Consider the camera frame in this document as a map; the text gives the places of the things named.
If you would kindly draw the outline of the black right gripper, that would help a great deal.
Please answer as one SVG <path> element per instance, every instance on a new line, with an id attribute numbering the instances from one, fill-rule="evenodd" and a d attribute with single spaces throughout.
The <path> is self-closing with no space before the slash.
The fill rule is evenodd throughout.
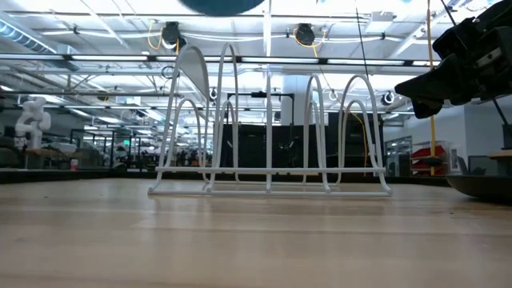
<path id="1" fill-rule="evenodd" d="M 511 0 L 466 18 L 434 41 L 441 63 L 395 86 L 410 98 L 418 119 L 436 115 L 445 100 L 493 98 L 511 93 Z"/>

